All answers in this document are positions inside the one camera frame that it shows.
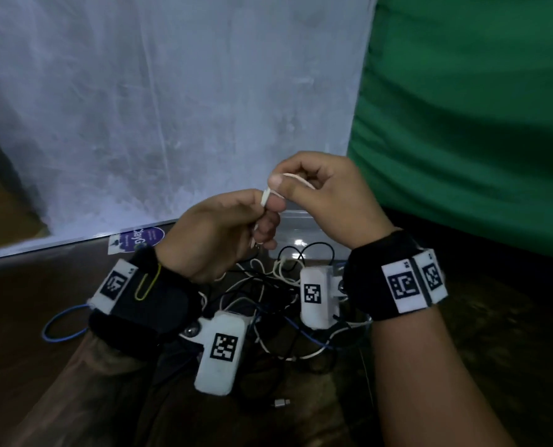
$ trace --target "person's left hand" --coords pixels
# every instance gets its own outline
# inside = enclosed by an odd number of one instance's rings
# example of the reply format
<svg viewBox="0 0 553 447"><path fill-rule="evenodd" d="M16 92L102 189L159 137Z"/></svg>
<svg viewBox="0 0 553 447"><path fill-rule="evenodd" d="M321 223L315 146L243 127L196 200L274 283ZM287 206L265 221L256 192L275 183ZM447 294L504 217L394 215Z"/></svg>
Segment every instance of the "person's left hand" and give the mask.
<svg viewBox="0 0 553 447"><path fill-rule="evenodd" d="M275 249L285 201L271 195L264 208L261 199L259 189L244 189L193 206L155 246L159 263L201 284L221 277L249 254L252 235L265 249Z"/></svg>

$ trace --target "white sensor device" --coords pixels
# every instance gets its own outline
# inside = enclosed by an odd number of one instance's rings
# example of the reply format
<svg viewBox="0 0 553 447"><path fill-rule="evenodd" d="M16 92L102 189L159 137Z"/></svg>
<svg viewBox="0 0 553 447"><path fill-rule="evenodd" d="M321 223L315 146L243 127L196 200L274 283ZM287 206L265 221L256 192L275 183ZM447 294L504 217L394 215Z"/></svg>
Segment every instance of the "white sensor device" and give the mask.
<svg viewBox="0 0 553 447"><path fill-rule="evenodd" d="M198 391L219 396L231 392L250 320L222 310L212 319L198 319L201 329L197 336L188 339L204 346L194 381Z"/></svg>
<svg viewBox="0 0 553 447"><path fill-rule="evenodd" d="M332 266L308 266L300 273L302 302L301 318L304 325L313 330L327 330L339 316L341 295L337 289L340 277L332 276Z"/></svg>

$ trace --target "clear plastic container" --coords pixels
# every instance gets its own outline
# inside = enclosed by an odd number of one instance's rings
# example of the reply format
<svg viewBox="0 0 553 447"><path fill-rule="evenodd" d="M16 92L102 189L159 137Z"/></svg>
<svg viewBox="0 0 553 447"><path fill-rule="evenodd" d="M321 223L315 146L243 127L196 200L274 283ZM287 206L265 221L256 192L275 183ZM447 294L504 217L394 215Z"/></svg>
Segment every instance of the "clear plastic container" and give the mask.
<svg viewBox="0 0 553 447"><path fill-rule="evenodd" d="M350 253L349 248L331 240L307 211L298 209L290 202L287 210L281 213L281 224L276 229L275 240L278 247L269 251L269 256L273 259L276 259L285 246L295 246L301 251L317 241L324 241L333 247L335 260L347 260ZM285 249L281 254L281 258L296 259L297 256L298 253L292 248ZM306 260L330 260L331 257L332 251L323 244L314 245L303 253Z"/></svg>

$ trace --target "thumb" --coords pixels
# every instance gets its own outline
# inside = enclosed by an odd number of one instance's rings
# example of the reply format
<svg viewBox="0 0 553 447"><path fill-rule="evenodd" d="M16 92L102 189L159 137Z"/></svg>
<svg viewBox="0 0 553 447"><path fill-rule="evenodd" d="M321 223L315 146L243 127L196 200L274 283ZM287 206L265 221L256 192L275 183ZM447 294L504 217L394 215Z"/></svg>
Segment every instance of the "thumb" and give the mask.
<svg viewBox="0 0 553 447"><path fill-rule="evenodd" d="M316 202L316 190L307 187L302 182L283 174L273 174L268 178L268 187L285 199L295 202L307 211L311 211Z"/></svg>
<svg viewBox="0 0 553 447"><path fill-rule="evenodd" d="M264 208L260 204L237 204L221 213L221 222L228 227L241 226L257 221L263 214Z"/></svg>

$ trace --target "wristband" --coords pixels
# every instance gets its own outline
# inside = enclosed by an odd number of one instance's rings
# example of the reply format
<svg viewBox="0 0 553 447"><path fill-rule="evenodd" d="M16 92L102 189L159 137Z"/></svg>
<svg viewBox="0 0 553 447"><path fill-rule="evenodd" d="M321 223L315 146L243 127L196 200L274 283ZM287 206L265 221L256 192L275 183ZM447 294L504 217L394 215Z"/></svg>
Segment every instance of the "wristband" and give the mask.
<svg viewBox="0 0 553 447"><path fill-rule="evenodd" d="M198 287L163 268L152 247L120 259L89 300L89 327L109 346L152 360L201 315Z"/></svg>
<svg viewBox="0 0 553 447"><path fill-rule="evenodd" d="M433 249L406 231L351 251L343 282L349 300L373 320L428 308L448 295Z"/></svg>

